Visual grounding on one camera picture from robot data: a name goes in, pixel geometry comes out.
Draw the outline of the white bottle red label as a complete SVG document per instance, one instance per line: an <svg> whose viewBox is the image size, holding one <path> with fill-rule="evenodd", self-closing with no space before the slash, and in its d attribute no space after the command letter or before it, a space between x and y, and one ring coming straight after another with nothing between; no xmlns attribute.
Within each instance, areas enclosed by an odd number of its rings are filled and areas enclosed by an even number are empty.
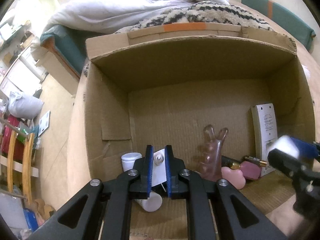
<svg viewBox="0 0 320 240"><path fill-rule="evenodd" d="M128 170L133 169L135 161L137 159L140 159L141 157L142 157L142 154L138 152L130 152L122 155L121 164L123 167L123 171L126 172Z"/></svg>

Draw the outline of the AA battery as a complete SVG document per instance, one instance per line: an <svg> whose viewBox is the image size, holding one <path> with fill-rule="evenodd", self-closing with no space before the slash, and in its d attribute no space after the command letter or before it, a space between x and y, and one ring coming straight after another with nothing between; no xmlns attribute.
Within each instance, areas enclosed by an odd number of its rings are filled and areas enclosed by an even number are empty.
<svg viewBox="0 0 320 240"><path fill-rule="evenodd" d="M268 165L268 162L252 156L244 156L244 160L253 163L259 167L266 167Z"/></svg>

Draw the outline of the pink translucent hair claw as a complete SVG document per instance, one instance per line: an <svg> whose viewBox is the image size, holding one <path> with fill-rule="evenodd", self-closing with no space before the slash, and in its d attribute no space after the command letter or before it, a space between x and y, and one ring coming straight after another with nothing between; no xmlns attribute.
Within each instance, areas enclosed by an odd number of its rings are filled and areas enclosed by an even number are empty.
<svg viewBox="0 0 320 240"><path fill-rule="evenodd" d="M224 127L216 133L212 125L207 125L203 129L204 144L198 147L202 156L195 171L202 179L210 181L222 179L221 152L228 132L228 128Z"/></svg>

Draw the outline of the white remote control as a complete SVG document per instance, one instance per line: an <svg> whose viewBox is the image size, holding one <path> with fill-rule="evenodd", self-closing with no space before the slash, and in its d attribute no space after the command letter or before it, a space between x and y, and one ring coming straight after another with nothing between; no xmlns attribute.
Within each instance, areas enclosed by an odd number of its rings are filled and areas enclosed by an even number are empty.
<svg viewBox="0 0 320 240"><path fill-rule="evenodd" d="M276 116L272 103L255 105L251 108L255 155L258 159L267 161L270 146L278 139Z"/></svg>

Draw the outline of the pink eraser block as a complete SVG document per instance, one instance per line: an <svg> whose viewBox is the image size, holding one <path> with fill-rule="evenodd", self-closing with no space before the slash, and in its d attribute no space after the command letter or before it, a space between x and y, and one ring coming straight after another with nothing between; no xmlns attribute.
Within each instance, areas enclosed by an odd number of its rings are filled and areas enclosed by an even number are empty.
<svg viewBox="0 0 320 240"><path fill-rule="evenodd" d="M240 164L240 170L245 179L258 180L261 175L261 167L249 161L243 161Z"/></svg>

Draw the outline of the white pill bottle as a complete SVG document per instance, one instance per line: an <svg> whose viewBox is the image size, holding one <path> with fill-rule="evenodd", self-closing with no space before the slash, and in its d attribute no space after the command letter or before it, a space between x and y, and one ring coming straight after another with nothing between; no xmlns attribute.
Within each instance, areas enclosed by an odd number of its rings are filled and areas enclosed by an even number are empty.
<svg viewBox="0 0 320 240"><path fill-rule="evenodd" d="M151 191L150 192L150 196L148 199L135 199L135 201L142 207L143 210L145 210L146 212L155 212L157 211L162 203L163 203L163 199L162 197Z"/></svg>

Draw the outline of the pink plastic toy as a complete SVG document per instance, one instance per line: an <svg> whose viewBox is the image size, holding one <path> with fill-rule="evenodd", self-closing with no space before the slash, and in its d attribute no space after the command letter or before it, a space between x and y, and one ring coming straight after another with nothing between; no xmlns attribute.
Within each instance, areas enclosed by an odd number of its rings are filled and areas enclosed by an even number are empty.
<svg viewBox="0 0 320 240"><path fill-rule="evenodd" d="M244 178L241 170L233 170L228 167L221 167L222 178L229 181L236 189L243 189L246 185L246 179Z"/></svg>

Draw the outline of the beige bed sheet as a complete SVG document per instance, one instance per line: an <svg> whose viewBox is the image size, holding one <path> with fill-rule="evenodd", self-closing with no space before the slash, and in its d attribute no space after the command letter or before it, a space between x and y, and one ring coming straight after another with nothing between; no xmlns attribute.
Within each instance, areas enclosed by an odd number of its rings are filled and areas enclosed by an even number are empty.
<svg viewBox="0 0 320 240"><path fill-rule="evenodd" d="M79 83L68 143L69 189L80 207L81 239L214 239L211 212L228 239L282 239L264 216L287 179L273 174L237 193L257 217L242 228L226 189L192 173L171 174L172 195L154 213L131 202L145 196L147 168L122 171L120 156L167 147L179 169L196 170L203 129L229 129L223 153L255 150L251 107L274 105L281 134L319 139L319 64L275 25L274 31L219 23L174 23L86 40L87 73Z"/></svg>

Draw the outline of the brown cardboard box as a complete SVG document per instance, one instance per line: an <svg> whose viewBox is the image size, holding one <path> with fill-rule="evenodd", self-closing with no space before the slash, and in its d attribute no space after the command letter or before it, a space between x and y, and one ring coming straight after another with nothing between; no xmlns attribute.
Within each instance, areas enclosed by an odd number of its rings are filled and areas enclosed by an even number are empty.
<svg viewBox="0 0 320 240"><path fill-rule="evenodd" d="M85 135L92 176L110 180L120 154L171 145L197 168L203 129L230 131L223 152L254 152L251 107L270 102L277 128L319 138L319 64L287 36L227 24L150 27L86 40Z"/></svg>

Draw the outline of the bathroom scale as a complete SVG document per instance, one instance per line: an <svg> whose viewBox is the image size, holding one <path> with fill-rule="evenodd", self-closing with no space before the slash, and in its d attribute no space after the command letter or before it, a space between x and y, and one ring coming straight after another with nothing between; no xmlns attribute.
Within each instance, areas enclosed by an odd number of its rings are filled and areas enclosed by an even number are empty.
<svg viewBox="0 0 320 240"><path fill-rule="evenodd" d="M48 128L50 124L50 111L46 112L39 120L39 132L40 137Z"/></svg>

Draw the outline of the teal cushion orange stripe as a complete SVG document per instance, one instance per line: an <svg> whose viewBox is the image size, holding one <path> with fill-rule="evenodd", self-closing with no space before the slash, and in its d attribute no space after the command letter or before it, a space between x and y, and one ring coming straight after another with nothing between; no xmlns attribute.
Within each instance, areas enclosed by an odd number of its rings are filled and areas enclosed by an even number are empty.
<svg viewBox="0 0 320 240"><path fill-rule="evenodd" d="M297 15L272 0L241 0L241 2L267 16L310 50L316 33Z"/></svg>

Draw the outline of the white plastic bag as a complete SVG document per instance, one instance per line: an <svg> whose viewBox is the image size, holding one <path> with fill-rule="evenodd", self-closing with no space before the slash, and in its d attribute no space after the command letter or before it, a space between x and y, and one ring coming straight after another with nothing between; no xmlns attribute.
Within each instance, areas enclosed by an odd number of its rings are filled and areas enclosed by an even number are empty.
<svg viewBox="0 0 320 240"><path fill-rule="evenodd" d="M22 92L10 92L8 110L16 118L31 120L38 116L44 102Z"/></svg>

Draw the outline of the patterned fleece blanket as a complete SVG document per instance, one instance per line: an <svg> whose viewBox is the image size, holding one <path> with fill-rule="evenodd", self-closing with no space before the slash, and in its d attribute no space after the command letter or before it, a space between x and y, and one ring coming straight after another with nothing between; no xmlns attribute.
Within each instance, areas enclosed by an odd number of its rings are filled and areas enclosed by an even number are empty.
<svg viewBox="0 0 320 240"><path fill-rule="evenodd" d="M166 10L160 15L144 19L137 24L123 27L116 33L127 33L139 29L175 23L221 23L253 27L272 31L272 27L263 18L233 4L202 1L186 8Z"/></svg>

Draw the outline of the white duvet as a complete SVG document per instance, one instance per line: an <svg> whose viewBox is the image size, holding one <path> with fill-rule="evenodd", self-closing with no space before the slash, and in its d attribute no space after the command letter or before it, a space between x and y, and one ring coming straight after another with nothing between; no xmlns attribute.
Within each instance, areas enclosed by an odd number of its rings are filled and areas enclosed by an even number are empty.
<svg viewBox="0 0 320 240"><path fill-rule="evenodd" d="M111 34L166 10L186 8L202 1L229 3L229 0L79 0L56 12L44 30L63 25L75 30Z"/></svg>

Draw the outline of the wooden chair frame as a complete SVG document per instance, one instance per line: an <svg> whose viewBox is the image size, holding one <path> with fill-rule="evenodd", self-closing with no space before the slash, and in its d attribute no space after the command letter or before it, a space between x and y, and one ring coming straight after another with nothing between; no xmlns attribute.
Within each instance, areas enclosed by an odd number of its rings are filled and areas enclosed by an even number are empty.
<svg viewBox="0 0 320 240"><path fill-rule="evenodd" d="M7 167L7 186L8 191L13 193L13 171L20 172L22 174L22 195L18 195L27 202L28 206L32 205L33 197L31 192L31 177L38 177L38 169L31 166L33 144L35 139L35 133L24 133L21 129L12 126L10 122L1 118L1 123L11 129L11 135L9 140L9 149L7 157L1 155L1 165ZM14 160L15 145L18 136L24 139L23 158L22 162L16 162Z"/></svg>

